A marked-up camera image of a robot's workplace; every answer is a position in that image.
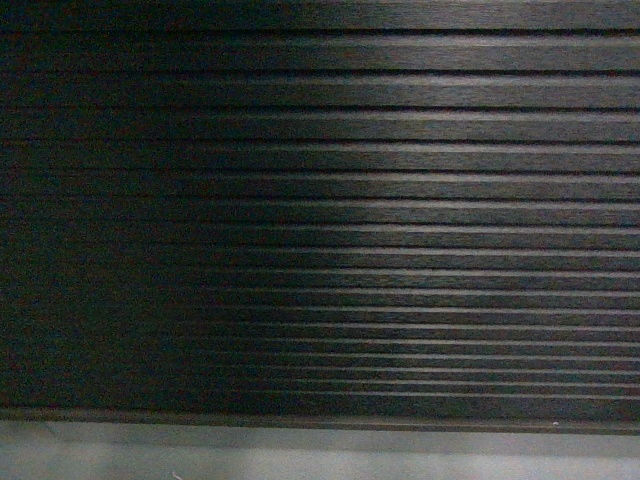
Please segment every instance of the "horizontal groove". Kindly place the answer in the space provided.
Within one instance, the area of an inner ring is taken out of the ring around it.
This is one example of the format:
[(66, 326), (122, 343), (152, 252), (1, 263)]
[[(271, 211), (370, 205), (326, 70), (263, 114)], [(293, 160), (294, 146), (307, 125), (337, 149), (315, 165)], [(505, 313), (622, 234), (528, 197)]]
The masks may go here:
[(296, 269), (296, 268), (227, 268), (207, 269), (209, 273), (247, 273), (247, 274), (340, 274), (340, 275), (397, 275), (437, 277), (492, 277), (492, 278), (640, 278), (640, 272), (576, 272), (576, 271), (516, 271), (516, 270), (433, 270), (433, 269), (391, 269), (391, 268), (334, 268), (334, 269)]
[[(185, 287), (176, 287), (177, 289), (188, 290)], [(204, 290), (219, 290), (217, 287), (200, 287)], [(407, 295), (507, 295), (507, 296), (525, 296), (525, 297), (541, 297), (541, 296), (558, 296), (558, 297), (640, 297), (640, 292), (609, 292), (594, 290), (576, 290), (558, 292), (555, 290), (546, 291), (511, 291), (511, 290), (459, 290), (459, 289), (413, 289), (413, 288), (268, 288), (268, 287), (226, 287), (229, 292), (274, 292), (274, 293), (352, 293), (352, 294), (372, 294), (384, 295), (403, 293)]]
[(403, 105), (308, 105), (305, 102), (303, 106), (296, 105), (217, 105), (208, 106), (203, 104), (203, 99), (199, 100), (201, 103), (198, 105), (96, 105), (80, 104), (80, 105), (15, 105), (15, 104), (0, 104), (0, 113), (19, 115), (21, 113), (76, 113), (87, 112), (88, 114), (96, 113), (139, 113), (139, 114), (192, 114), (194, 117), (202, 115), (238, 115), (238, 116), (257, 116), (257, 115), (269, 115), (269, 116), (304, 116), (304, 115), (357, 115), (366, 114), (369, 116), (374, 115), (402, 115), (413, 118), (415, 115), (529, 115), (532, 118), (539, 118), (542, 115), (548, 115), (551, 118), (554, 116), (560, 116), (562, 114), (571, 118), (570, 115), (591, 115), (600, 116), (603, 118), (614, 118), (615, 115), (633, 116), (640, 113), (640, 104), (638, 107), (634, 106), (602, 106), (602, 107), (560, 107), (560, 106), (542, 106), (542, 107), (529, 107), (525, 105), (513, 105), (513, 106), (403, 106)]
[(640, 9), (633, 2), (502, 2), (460, 0), (430, 2), (260, 2), (181, 0), (162, 9), (154, 5), (117, 7), (78, 5), (74, 15), (54, 4), (16, 6), (4, 31), (251, 31), (251, 30), (556, 30), (637, 29)]
[[(237, 354), (234, 351), (218, 350), (217, 354)], [(259, 354), (266, 357), (325, 357), (325, 358), (385, 358), (385, 359), (451, 359), (451, 360), (553, 360), (553, 361), (592, 361), (592, 362), (633, 362), (640, 363), (637, 356), (598, 356), (598, 355), (469, 355), (469, 354), (420, 354), (420, 353), (317, 353), (317, 352), (261, 352), (246, 350), (245, 355)]]
[[(243, 382), (264, 382), (262, 378), (243, 377)], [(637, 389), (638, 387), (628, 383), (581, 383), (581, 382), (473, 382), (473, 381), (450, 381), (450, 380), (359, 380), (359, 379), (325, 379), (325, 378), (297, 378), (291, 377), (282, 379), (283, 382), (294, 383), (304, 382), (311, 384), (348, 384), (348, 385), (443, 385), (443, 386), (500, 386), (500, 387), (580, 387), (580, 388), (621, 388), (621, 389)], [(276, 383), (274, 379), (269, 380), (269, 383)]]
[[(16, 72), (0, 73), (0, 79), (8, 84), (16, 82), (24, 84), (24, 77)], [(282, 71), (282, 70), (251, 70), (251, 71), (192, 71), (180, 70), (166, 71), (121, 71), (103, 72), (99, 75), (88, 73), (77, 73), (73, 76), (65, 76), (43, 72), (31, 77), (35, 85), (69, 84), (81, 86), (87, 82), (95, 82), (99, 85), (108, 86), (112, 82), (158, 82), (158, 85), (179, 85), (182, 87), (189, 85), (203, 86), (267, 86), (267, 85), (323, 85), (323, 86), (496, 86), (496, 87), (519, 87), (519, 86), (549, 86), (561, 87), (575, 85), (581, 87), (633, 87), (640, 81), (640, 76), (628, 71), (616, 71), (611, 73), (598, 72), (593, 70), (567, 71), (567, 72), (504, 72), (504, 71), (483, 71), (470, 70), (460, 71), (414, 71), (414, 70), (353, 70), (348, 74), (335, 70), (302, 70), (302, 71)]]
[(632, 113), (4, 111), (0, 138), (640, 142)]
[[(223, 341), (252, 342), (253, 337), (218, 337)], [(378, 339), (368, 338), (363, 342), (361, 338), (261, 338), (260, 342), (275, 342), (282, 344), (302, 343), (302, 344), (328, 344), (328, 345), (456, 345), (456, 346), (529, 346), (529, 347), (632, 347), (640, 349), (638, 342), (572, 342), (572, 341), (528, 341), (528, 340), (424, 340), (424, 339)]]
[(309, 372), (309, 374), (317, 375), (315, 372), (323, 372), (329, 374), (330, 372), (368, 372), (372, 374), (382, 373), (418, 373), (418, 374), (498, 374), (498, 375), (583, 375), (588, 377), (597, 376), (637, 376), (640, 375), (640, 371), (620, 371), (620, 370), (563, 370), (563, 369), (526, 369), (526, 368), (434, 368), (434, 367), (335, 367), (335, 366), (287, 366), (287, 365), (269, 365), (269, 364), (249, 364), (249, 365), (221, 365), (214, 367), (212, 370), (245, 370), (252, 371), (257, 369), (259, 371), (269, 370), (273, 372)]
[(313, 390), (249, 390), (229, 389), (228, 392), (236, 393), (283, 393), (287, 395), (354, 395), (354, 396), (382, 396), (382, 397), (474, 397), (474, 398), (548, 398), (562, 400), (640, 400), (640, 396), (634, 395), (567, 395), (567, 394), (526, 394), (526, 393), (443, 393), (443, 392), (339, 392), (339, 391), (313, 391)]
[(640, 229), (591, 227), (479, 227), (394, 224), (242, 225), (204, 220), (25, 220), (5, 222), (23, 244), (272, 247), (422, 247), (564, 250), (640, 248)]
[[(181, 322), (181, 326), (188, 328), (189, 322)], [(194, 324), (194, 327), (203, 326), (201, 323)], [(616, 326), (554, 326), (554, 325), (448, 325), (448, 324), (379, 324), (379, 323), (291, 323), (291, 322), (246, 322), (237, 321), (229, 324), (231, 327), (295, 327), (295, 328), (330, 328), (330, 329), (348, 329), (348, 330), (443, 330), (443, 331), (543, 331), (543, 332), (640, 332), (640, 327), (616, 327)]]
[[(439, 224), (457, 226), (636, 227), (640, 205), (584, 202), (411, 200), (202, 200), (4, 196), (0, 216), (23, 220), (180, 220), (258, 224)], [(8, 215), (7, 207), (12, 214)]]
[[(0, 75), (20, 75), (21, 69), (0, 69)], [(638, 78), (640, 75), (640, 69), (519, 69), (519, 70), (500, 70), (500, 69), (430, 69), (430, 68), (362, 68), (362, 69), (350, 69), (344, 70), (339, 68), (253, 68), (253, 69), (241, 69), (241, 68), (156, 68), (156, 69), (54, 69), (54, 70), (32, 70), (29, 72), (33, 76), (45, 76), (45, 75), (79, 75), (88, 77), (103, 77), (107, 75), (112, 76), (124, 76), (130, 77), (134, 75), (144, 75), (147, 77), (155, 78), (171, 78), (173, 76), (182, 77), (201, 77), (201, 76), (215, 76), (215, 77), (234, 77), (234, 78), (262, 78), (271, 76), (304, 76), (307, 78), (326, 78), (339, 75), (349, 75), (353, 78), (368, 77), (371, 75), (384, 75), (389, 77), (400, 77), (404, 75), (447, 75), (451, 77), (511, 77), (511, 76), (526, 76), (527, 78), (554, 78), (558, 76), (567, 78), (600, 78), (615, 73), (619, 78)]]
[(5, 72), (639, 71), (640, 35), (5, 34)]
[(276, 268), (412, 268), (578, 271), (640, 270), (639, 251), (510, 250), (425, 248), (219, 248), (210, 245), (64, 245), (17, 244), (8, 247), (22, 265), (34, 268), (51, 258), (82, 265), (185, 265)]
[(463, 313), (463, 314), (536, 314), (536, 315), (640, 315), (638, 310), (606, 308), (464, 308), (464, 307), (354, 307), (354, 306), (272, 306), (272, 305), (228, 305), (225, 309), (236, 310), (289, 310), (316, 312), (381, 312), (381, 313)]
[(202, 174), (85, 171), (23, 174), (12, 195), (305, 199), (533, 199), (621, 202), (640, 200), (640, 176), (487, 174)]
[[(0, 168), (0, 172), (5, 172), (5, 171), (12, 171), (13, 168), (11, 166), (9, 166), (8, 168)], [(47, 169), (42, 169), (42, 168), (24, 168), (22, 169), (22, 171), (26, 174), (35, 174), (35, 175), (40, 175), (43, 172), (50, 172), (50, 173), (54, 173), (54, 174), (61, 174), (64, 176), (68, 176), (68, 177), (75, 177), (78, 175), (82, 175), (82, 174), (87, 174), (89, 176), (94, 175), (94, 176), (99, 176), (101, 174), (104, 174), (105, 176), (109, 176), (112, 174), (120, 174), (120, 175), (128, 175), (131, 173), (135, 173), (135, 174), (153, 174), (153, 173), (158, 173), (158, 174), (167, 174), (167, 173), (173, 173), (173, 174), (180, 174), (180, 175), (185, 175), (185, 176), (189, 176), (189, 175), (200, 175), (202, 177), (206, 176), (206, 175), (218, 175), (218, 174), (232, 174), (232, 175), (258, 175), (260, 172), (264, 172), (266, 173), (266, 175), (268, 176), (269, 174), (278, 174), (278, 175), (304, 175), (307, 176), (308, 178), (312, 179), (313, 176), (317, 173), (320, 174), (327, 174), (327, 175), (348, 175), (348, 174), (363, 174), (363, 169), (362, 168), (348, 168), (346, 166), (342, 166), (340, 167), (339, 165), (337, 166), (337, 168), (320, 168), (320, 169), (303, 169), (303, 168), (272, 168), (272, 169), (266, 169), (266, 170), (259, 170), (258, 168), (254, 167), (254, 168), (233, 168), (232, 166), (229, 168), (216, 168), (215, 166), (213, 166), (212, 168), (188, 168), (188, 167), (177, 167), (177, 168), (162, 168), (162, 167), (151, 167), (151, 168), (128, 168), (128, 167), (107, 167), (107, 168), (94, 168), (94, 167), (87, 167), (84, 168), (82, 166), (78, 166), (78, 167), (69, 167), (69, 166), (61, 166), (61, 167), (57, 167), (57, 166), (52, 166), (50, 168)], [(390, 174), (390, 175), (423, 175), (423, 176), (427, 176), (427, 175), (487, 175), (487, 176), (492, 176), (497, 174), (498, 172), (493, 171), (491, 169), (486, 169), (486, 170), (478, 170), (478, 171), (473, 171), (472, 169), (470, 170), (448, 170), (448, 169), (437, 169), (437, 170), (433, 170), (430, 168), (411, 168), (411, 169), (402, 169), (402, 168), (380, 168), (380, 169), (372, 169), (372, 173), (375, 174)], [(507, 173), (506, 175), (533, 175), (533, 176), (545, 176), (545, 177), (554, 177), (554, 176), (579, 176), (582, 177), (584, 179), (584, 183), (588, 183), (589, 182), (589, 178), (591, 177), (596, 177), (596, 182), (597, 182), (597, 177), (601, 177), (601, 176), (606, 176), (607, 178), (610, 178), (612, 180), (611, 183), (613, 183), (614, 179), (617, 177), (627, 177), (627, 176), (635, 176), (637, 175), (636, 172), (608, 172), (608, 171), (579, 171), (579, 170), (574, 170), (574, 171), (568, 171), (568, 170), (547, 170), (547, 171), (542, 171), (542, 170), (537, 170), (537, 171), (527, 171), (527, 170), (511, 170), (509, 171), (509, 173)]]
[(638, 143), (630, 141), (558, 141), (558, 140), (447, 140), (442, 139), (438, 141), (431, 140), (416, 140), (416, 139), (379, 139), (379, 138), (367, 138), (367, 139), (270, 139), (270, 138), (244, 138), (244, 139), (204, 139), (204, 138), (190, 138), (190, 139), (167, 139), (167, 138), (139, 138), (139, 139), (126, 139), (126, 138), (64, 138), (64, 139), (5, 139), (0, 138), (0, 145), (7, 147), (46, 147), (48, 149), (55, 147), (79, 147), (86, 145), (101, 145), (101, 146), (118, 146), (121, 148), (126, 147), (174, 147), (179, 148), (184, 153), (186, 148), (196, 149), (211, 149), (212, 151), (222, 151), (232, 153), (234, 151), (243, 151), (244, 154), (248, 154), (255, 149), (267, 149), (268, 151), (289, 151), (294, 150), (310, 150), (321, 152), (333, 152), (333, 151), (352, 151), (364, 148), (364, 151), (417, 151), (417, 152), (443, 152), (443, 153), (463, 153), (473, 151), (493, 151), (498, 153), (514, 152), (525, 153), (529, 149), (535, 149), (535, 151), (542, 150), (541, 153), (638, 153)]
[[(135, 285), (136, 289), (142, 289), (140, 293), (146, 292), (150, 294), (153, 289), (161, 289), (163, 293), (185, 292), (189, 287), (195, 288), (195, 292), (200, 290), (197, 285), (206, 283), (211, 287), (306, 287), (306, 288), (324, 288), (324, 287), (345, 287), (345, 288), (468, 288), (475, 290), (491, 290), (502, 289), (507, 291), (569, 291), (580, 288), (583, 291), (619, 291), (619, 292), (638, 292), (638, 278), (621, 279), (620, 277), (600, 277), (600, 278), (551, 278), (536, 277), (423, 277), (418, 275), (396, 276), (390, 274), (370, 274), (370, 275), (326, 275), (326, 274), (234, 274), (220, 273), (218, 275), (212, 272), (180, 272), (163, 271), (162, 269), (145, 268), (142, 272), (134, 270), (118, 271), (114, 268), (99, 268), (96, 265), (88, 265), (82, 269), (82, 272), (74, 271), (75, 275), (81, 275), (84, 282), (94, 282), (106, 288), (111, 286), (117, 288), (122, 282), (129, 282)], [(165, 274), (163, 277), (156, 277), (156, 274)], [(28, 282), (32, 288), (42, 291), (43, 288), (51, 288), (54, 285), (58, 288), (64, 286), (65, 292), (90, 292), (90, 287), (78, 282), (76, 277), (71, 273), (60, 275), (54, 278), (51, 274), (35, 273), (33, 271), (24, 274), (12, 274), (11, 277), (16, 282)], [(175, 282), (176, 290), (167, 289), (167, 282)], [(22, 291), (23, 287), (9, 287), (8, 292), (16, 294)]]

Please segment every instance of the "dark wood-grain surface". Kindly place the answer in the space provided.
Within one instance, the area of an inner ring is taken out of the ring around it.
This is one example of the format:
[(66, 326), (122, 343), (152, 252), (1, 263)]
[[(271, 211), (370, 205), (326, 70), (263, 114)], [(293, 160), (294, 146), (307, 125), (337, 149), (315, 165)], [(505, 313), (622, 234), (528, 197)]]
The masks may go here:
[(3, 415), (637, 424), (638, 2), (16, 3), (0, 52)]

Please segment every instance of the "dark ribbed panel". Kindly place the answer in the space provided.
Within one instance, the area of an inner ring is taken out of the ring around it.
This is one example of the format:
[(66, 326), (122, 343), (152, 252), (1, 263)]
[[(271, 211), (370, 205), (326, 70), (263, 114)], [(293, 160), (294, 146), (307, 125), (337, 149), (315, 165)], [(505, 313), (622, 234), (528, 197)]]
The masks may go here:
[(10, 10), (2, 407), (637, 421), (637, 2)]

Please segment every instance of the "wood grain texture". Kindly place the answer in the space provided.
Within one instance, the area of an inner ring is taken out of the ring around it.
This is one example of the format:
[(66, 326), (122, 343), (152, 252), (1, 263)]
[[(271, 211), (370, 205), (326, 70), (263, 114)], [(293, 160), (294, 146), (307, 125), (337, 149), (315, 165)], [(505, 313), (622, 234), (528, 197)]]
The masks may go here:
[(486, 270), (639, 270), (637, 251), (426, 248), (221, 248), (208, 245), (11, 245), (25, 265), (175, 265), (256, 268), (419, 268)]
[(638, 113), (1, 110), (3, 140), (640, 142)]
[(3, 72), (623, 71), (640, 37), (364, 34), (13, 34)]
[(640, 229), (402, 224), (247, 225), (199, 220), (19, 219), (6, 222), (21, 242), (170, 243), (231, 247), (435, 247), (638, 250)]
[(2, 107), (640, 107), (635, 76), (0, 74)]
[(0, 218), (172, 220), (249, 224), (436, 224), (468, 226), (640, 225), (636, 203), (418, 200), (211, 200), (8, 197)]
[(129, 0), (17, 5), (4, 21), (5, 31), (636, 29), (640, 7), (629, 0)]
[(635, 176), (453, 174), (226, 174), (77, 171), (21, 175), (19, 195), (201, 198), (640, 200)]
[(410, 141), (2, 141), (12, 171), (182, 170), (640, 173), (640, 147), (438, 144)]

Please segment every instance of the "light gray floor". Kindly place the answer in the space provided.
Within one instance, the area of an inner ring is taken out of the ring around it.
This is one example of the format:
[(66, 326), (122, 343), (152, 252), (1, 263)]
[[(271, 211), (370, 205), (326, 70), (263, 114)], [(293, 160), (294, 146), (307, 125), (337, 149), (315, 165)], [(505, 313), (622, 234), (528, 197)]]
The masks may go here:
[(0, 480), (176, 477), (640, 480), (640, 438), (0, 422)]

